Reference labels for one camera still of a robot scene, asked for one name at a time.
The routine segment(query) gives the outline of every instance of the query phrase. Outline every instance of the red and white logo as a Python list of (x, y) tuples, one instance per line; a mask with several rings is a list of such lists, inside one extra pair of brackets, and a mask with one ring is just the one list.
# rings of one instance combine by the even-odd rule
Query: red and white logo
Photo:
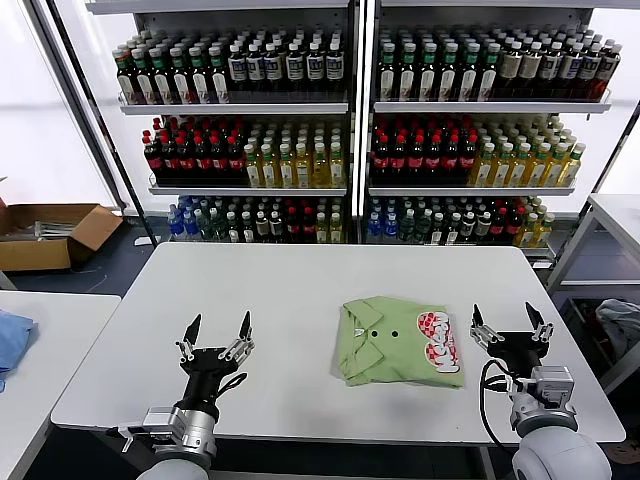
[(427, 360), (439, 373), (460, 370), (458, 352), (453, 341), (449, 316), (444, 312), (424, 312), (418, 316), (418, 329), (427, 337)]

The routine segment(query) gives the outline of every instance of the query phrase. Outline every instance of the dark bottle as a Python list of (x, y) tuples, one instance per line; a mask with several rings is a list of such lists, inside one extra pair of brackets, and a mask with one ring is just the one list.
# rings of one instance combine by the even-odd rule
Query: dark bottle
[(182, 49), (174, 47), (169, 50), (171, 62), (173, 63), (172, 74), (178, 90), (180, 103), (197, 103), (196, 86), (193, 83), (191, 67), (184, 59)]
[(264, 57), (264, 68), (267, 77), (267, 88), (272, 92), (282, 90), (282, 58), (278, 55), (278, 52), (276, 52), (276, 47), (273, 43), (267, 43), (267, 54)]
[(478, 52), (480, 52), (480, 44), (469, 43), (464, 65), (456, 73), (455, 91), (458, 93), (459, 102), (468, 102), (474, 98), (473, 93), (478, 73)]
[(436, 185), (441, 183), (440, 176), (440, 135), (431, 138), (431, 144), (424, 154), (425, 183)]
[(570, 86), (578, 75), (583, 58), (582, 43), (574, 43), (571, 52), (563, 57), (558, 76), (552, 83), (554, 98), (569, 98)]
[(398, 82), (398, 101), (408, 102), (411, 100), (413, 92), (413, 77), (415, 67), (413, 65), (415, 59), (416, 44), (405, 43), (404, 53), (402, 55), (402, 66), (400, 67), (400, 75)]
[(231, 52), (228, 61), (230, 89), (234, 91), (247, 90), (247, 59), (244, 54), (240, 53), (240, 47), (237, 45), (231, 45), (229, 51)]
[(445, 45), (444, 62), (438, 75), (438, 101), (448, 102), (453, 93), (453, 84), (456, 77), (456, 52), (457, 43), (447, 43)]
[(436, 51), (438, 46), (435, 43), (427, 43), (424, 46), (424, 56), (418, 77), (418, 101), (428, 102), (433, 98), (433, 87), (436, 76)]
[(497, 85), (500, 90), (496, 92), (496, 96), (499, 98), (511, 97), (511, 89), (516, 84), (516, 77), (522, 63), (521, 47), (522, 44), (520, 42), (513, 42), (511, 48), (504, 52), (502, 56)]
[(493, 217), (491, 228), (489, 228), (490, 240), (493, 243), (500, 243), (502, 240), (502, 234), (504, 233), (504, 226), (506, 224), (507, 209), (500, 207), (498, 213)]
[(552, 84), (558, 75), (558, 70), (560, 70), (563, 56), (562, 43), (560, 42), (553, 42), (550, 50), (542, 55), (535, 84), (536, 96), (540, 98), (551, 97)]
[(196, 87), (198, 101), (200, 103), (211, 103), (213, 92), (212, 69), (210, 65), (205, 65), (202, 50), (198, 47), (189, 49), (191, 66), (193, 67), (193, 83)]
[(480, 73), (478, 81), (478, 101), (486, 102), (491, 96), (493, 84), (496, 80), (498, 71), (498, 56), (500, 54), (500, 44), (490, 43), (487, 47), (487, 58), (485, 59), (484, 68)]
[(404, 180), (404, 164), (407, 157), (407, 145), (404, 135), (398, 135), (396, 145), (391, 152), (391, 175), (394, 183), (402, 183)]
[(393, 63), (393, 53), (396, 46), (393, 43), (385, 43), (382, 47), (382, 68), (380, 70), (380, 101), (388, 102), (393, 96), (393, 86), (396, 67)]

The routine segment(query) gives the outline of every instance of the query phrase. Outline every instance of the white wall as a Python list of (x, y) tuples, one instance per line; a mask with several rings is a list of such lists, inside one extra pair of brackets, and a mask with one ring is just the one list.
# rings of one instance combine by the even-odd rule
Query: white wall
[(0, 7), (0, 197), (14, 203), (115, 205), (57, 90), (20, 0)]

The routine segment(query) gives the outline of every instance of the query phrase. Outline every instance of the yellow bottle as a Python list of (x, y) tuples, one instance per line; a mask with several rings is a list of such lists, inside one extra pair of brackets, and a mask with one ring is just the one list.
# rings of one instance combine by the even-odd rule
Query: yellow bottle
[(471, 171), (469, 186), (483, 188), (487, 184), (489, 171), (494, 160), (495, 145), (491, 142), (484, 144), (482, 152), (478, 152), (476, 163)]
[(522, 182), (522, 175), (525, 168), (531, 161), (531, 145), (528, 143), (521, 143), (520, 149), (517, 155), (514, 155), (511, 159), (509, 170), (507, 171), (507, 180), (505, 182), (507, 187), (519, 187)]
[(513, 158), (513, 143), (505, 142), (502, 144), (500, 150), (500, 156), (496, 159), (496, 162), (491, 166), (489, 172), (489, 178), (487, 184), (493, 188), (502, 188), (505, 186), (505, 179), (507, 178), (507, 171), (509, 170), (510, 161)]
[(249, 176), (249, 184), (252, 187), (264, 187), (264, 174), (262, 173), (262, 165), (258, 163), (258, 156), (255, 148), (251, 143), (244, 146), (245, 165), (247, 166), (247, 175)]
[(297, 188), (298, 175), (291, 158), (291, 147), (288, 143), (280, 145), (280, 174), (282, 188)]
[(522, 175), (523, 187), (538, 187), (540, 186), (540, 180), (544, 174), (544, 169), (547, 165), (547, 159), (549, 157), (549, 150), (551, 145), (548, 143), (541, 143), (538, 146), (538, 151), (535, 157), (531, 159), (529, 165), (524, 169)]
[(566, 143), (559, 143), (553, 155), (551, 161), (547, 164), (544, 170), (540, 185), (543, 187), (555, 187), (562, 173), (562, 167), (564, 166), (565, 155), (567, 154), (568, 145)]
[(531, 246), (537, 221), (538, 215), (536, 215), (535, 213), (530, 213), (529, 215), (527, 215), (524, 227), (520, 229), (518, 234), (513, 239), (514, 246), (520, 248), (527, 248)]
[(536, 230), (533, 236), (533, 240), (531, 240), (531, 245), (533, 247), (543, 248), (547, 246), (549, 235), (551, 235), (551, 227), (555, 219), (556, 219), (556, 216), (553, 213), (547, 213), (544, 216), (542, 225), (538, 227), (538, 229)]
[(559, 186), (571, 186), (573, 180), (576, 178), (576, 173), (578, 173), (580, 165), (582, 165), (580, 157), (582, 157), (585, 148), (586, 145), (584, 143), (576, 143), (576, 146), (573, 147), (573, 151), (571, 152), (571, 155), (569, 155), (569, 161), (567, 162), (564, 171), (560, 175), (560, 180), (558, 181)]
[(298, 187), (310, 188), (312, 174), (311, 157), (307, 153), (307, 146), (304, 143), (298, 143), (296, 145), (295, 167), (296, 175), (298, 176)]
[(315, 188), (329, 188), (329, 162), (324, 151), (324, 143), (316, 143), (313, 159), (313, 186)]
[(331, 188), (340, 188), (344, 185), (344, 162), (342, 161), (342, 147), (339, 142), (331, 144)]

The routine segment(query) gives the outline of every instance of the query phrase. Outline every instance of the gray floor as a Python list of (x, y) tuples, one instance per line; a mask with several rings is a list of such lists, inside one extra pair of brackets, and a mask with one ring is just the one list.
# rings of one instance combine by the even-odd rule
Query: gray floor
[[(156, 233), (165, 234), (163, 219), (154, 222)], [(144, 236), (144, 229), (131, 220), (107, 241), (87, 264), (71, 271), (10, 274), (19, 290), (69, 293), (97, 293), (124, 296), (151, 255), (152, 247), (135, 247), (133, 241)], [(553, 241), (562, 241), (555, 232)], [(640, 279), (640, 265), (606, 232), (598, 232), (569, 272), (570, 279)], [(569, 295), (554, 295), (560, 307)], [(580, 292), (589, 298), (626, 298), (640, 303), (640, 289)], [(640, 409), (629, 406), (635, 398), (635, 384), (623, 385), (612, 398), (629, 430), (640, 425)], [(385, 447), (358, 445), (325, 445), (280, 442), (222, 441), (219, 444), (221, 470), (266, 471), (273, 473), (307, 473), (346, 476), (397, 478), (480, 478), (477, 451), (467, 448)], [(499, 451), (492, 452), (498, 478), (509, 472), (509, 459)], [(640, 478), (640, 464), (613, 465), (614, 478)], [(85, 478), (87, 472), (97, 479), (133, 479), (139, 472), (86, 432), (54, 429), (40, 455), (27, 474), (27, 480), (40, 480), (64, 474), (68, 478)]]

